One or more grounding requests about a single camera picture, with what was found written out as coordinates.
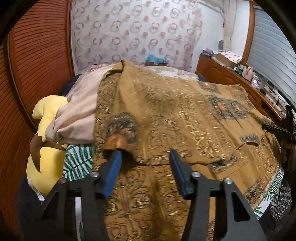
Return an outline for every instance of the patterned curtain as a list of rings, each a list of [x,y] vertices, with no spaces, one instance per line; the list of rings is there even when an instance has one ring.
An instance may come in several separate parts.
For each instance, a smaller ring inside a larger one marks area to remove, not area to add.
[[[72,45],[78,70],[121,59],[144,64],[148,54],[190,70],[202,32],[196,1],[74,0]]]

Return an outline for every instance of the clothing tag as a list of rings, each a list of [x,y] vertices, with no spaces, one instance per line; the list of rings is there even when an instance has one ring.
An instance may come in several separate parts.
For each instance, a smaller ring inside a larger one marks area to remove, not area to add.
[[[33,186],[31,179],[28,179],[28,184],[29,186],[33,189],[33,191],[37,194],[38,200],[39,201],[44,201],[44,197],[42,194]]]
[[[82,223],[82,206],[81,197],[75,197],[75,221],[77,230],[78,241],[84,240],[83,236],[83,223]]]

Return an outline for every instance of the metal bolt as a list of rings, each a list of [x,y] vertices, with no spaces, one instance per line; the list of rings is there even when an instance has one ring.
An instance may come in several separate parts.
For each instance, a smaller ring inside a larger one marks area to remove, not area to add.
[[[193,177],[200,177],[201,174],[200,174],[200,172],[192,172],[191,173],[191,176],[193,176]]]
[[[224,179],[224,182],[227,183],[227,184],[232,184],[233,180],[231,178],[227,177],[227,178]]]
[[[60,178],[60,179],[58,180],[58,183],[60,183],[60,184],[64,184],[64,183],[66,183],[66,182],[67,182],[67,179],[64,178],[64,177],[62,177],[62,178]]]
[[[91,177],[99,177],[100,174],[98,172],[91,172]]]

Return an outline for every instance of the blanket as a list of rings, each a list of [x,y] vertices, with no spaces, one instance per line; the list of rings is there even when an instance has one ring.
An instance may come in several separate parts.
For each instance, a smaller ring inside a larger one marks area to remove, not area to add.
[[[276,139],[240,85],[162,77],[121,61],[107,71],[95,113],[94,170],[109,150],[127,151],[106,202],[110,240],[181,239],[189,201],[179,196],[170,148],[207,178],[233,179],[254,210],[279,168]],[[208,239],[215,200],[210,200]]]
[[[67,96],[68,103],[60,107],[45,131],[47,141],[93,143],[98,88],[103,74],[112,66],[83,73]]]

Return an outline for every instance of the bottle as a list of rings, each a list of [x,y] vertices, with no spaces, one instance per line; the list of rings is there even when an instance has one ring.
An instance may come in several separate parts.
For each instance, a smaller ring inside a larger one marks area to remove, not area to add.
[[[242,76],[244,77],[246,75],[247,72],[247,67],[244,67],[243,71],[242,71]]]
[[[244,78],[245,78],[246,80],[248,80],[248,81],[251,81],[251,80],[252,80],[252,77],[253,77],[253,70],[254,70],[253,66],[249,66],[249,67],[248,67],[247,72],[246,72],[246,74],[245,74],[245,76],[244,76]]]
[[[243,65],[240,65],[240,67],[239,67],[239,75],[242,75],[243,69],[244,69],[244,66]]]
[[[237,74],[239,74],[239,68],[240,68],[240,65],[237,66],[237,69],[236,69],[236,71],[235,71]]]

